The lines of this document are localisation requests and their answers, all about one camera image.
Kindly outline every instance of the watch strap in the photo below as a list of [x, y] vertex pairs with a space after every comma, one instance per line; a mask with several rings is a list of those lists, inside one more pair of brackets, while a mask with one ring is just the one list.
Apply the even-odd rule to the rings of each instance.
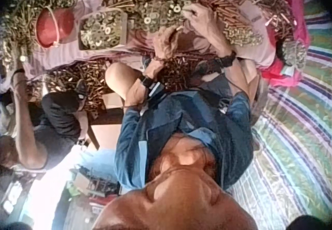
[[235, 51], [232, 51], [230, 55], [217, 58], [216, 61], [222, 68], [227, 68], [233, 65], [233, 62], [236, 58], [237, 58], [237, 53]]
[[139, 80], [141, 81], [141, 84], [146, 87], [147, 89], [150, 89], [154, 81], [147, 76], [144, 76], [143, 74], [140, 75]]

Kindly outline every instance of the cardboard box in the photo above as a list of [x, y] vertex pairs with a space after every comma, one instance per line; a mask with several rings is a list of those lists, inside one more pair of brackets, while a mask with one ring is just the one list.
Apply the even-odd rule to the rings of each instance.
[[121, 124], [92, 125], [91, 128], [100, 146], [99, 150], [116, 149], [116, 144], [120, 136]]
[[103, 101], [106, 109], [119, 108], [123, 106], [120, 95], [116, 93], [104, 94]]

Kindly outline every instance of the man's right hand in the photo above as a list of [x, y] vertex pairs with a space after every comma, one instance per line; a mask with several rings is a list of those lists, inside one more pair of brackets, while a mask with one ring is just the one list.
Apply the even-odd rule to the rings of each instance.
[[191, 26], [216, 48], [221, 57], [231, 54], [231, 48], [212, 10], [200, 4], [191, 4], [190, 6], [183, 7], [182, 13], [189, 20]]

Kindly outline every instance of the man's arm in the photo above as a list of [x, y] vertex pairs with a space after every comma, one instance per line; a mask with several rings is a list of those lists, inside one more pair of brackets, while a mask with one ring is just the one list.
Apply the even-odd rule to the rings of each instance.
[[[223, 58], [232, 53], [224, 34], [220, 30], [218, 20], [212, 11], [199, 4], [184, 7], [183, 15], [190, 21], [195, 30], [212, 44], [219, 57]], [[231, 67], [225, 68], [226, 78], [230, 81], [233, 95], [243, 91], [249, 96], [247, 80], [237, 59]]]
[[[191, 4], [188, 7], [184, 7], [183, 14], [190, 21], [190, 24], [195, 30], [215, 47], [219, 57], [223, 58], [231, 54], [232, 49], [220, 30], [218, 20], [214, 17], [212, 11], [202, 5]], [[230, 81], [230, 87], [234, 96], [226, 115], [237, 123], [241, 129], [249, 131], [249, 88], [245, 74], [237, 59], [233, 61], [232, 66], [225, 68], [225, 75]]]
[[43, 168], [47, 160], [45, 147], [36, 143], [26, 96], [26, 82], [23, 73], [13, 78], [14, 101], [16, 107], [16, 149], [20, 162], [29, 169]]
[[[153, 39], [155, 55], [157, 58], [152, 59], [149, 66], [143, 72], [143, 75], [155, 80], [157, 78], [157, 74], [164, 68], [164, 62], [161, 60], [166, 61], [173, 57], [180, 34], [180, 32], [176, 29], [177, 26], [160, 28], [159, 32]], [[148, 90], [141, 84], [141, 81], [137, 79], [126, 95], [124, 111], [126, 112], [126, 108], [128, 107], [136, 107], [137, 110], [139, 110], [140, 106], [147, 97], [147, 93]]]

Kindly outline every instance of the person's hand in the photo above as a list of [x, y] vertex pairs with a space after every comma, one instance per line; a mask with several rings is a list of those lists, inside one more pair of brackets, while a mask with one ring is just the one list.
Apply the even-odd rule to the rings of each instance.
[[216, 48], [219, 55], [231, 54], [231, 49], [221, 31], [220, 22], [214, 17], [212, 10], [200, 4], [191, 4], [183, 7], [182, 14], [189, 20], [191, 26]]
[[172, 58], [177, 48], [177, 41], [180, 31], [176, 31], [177, 26], [166, 28], [162, 26], [153, 39], [156, 57], [168, 60]]

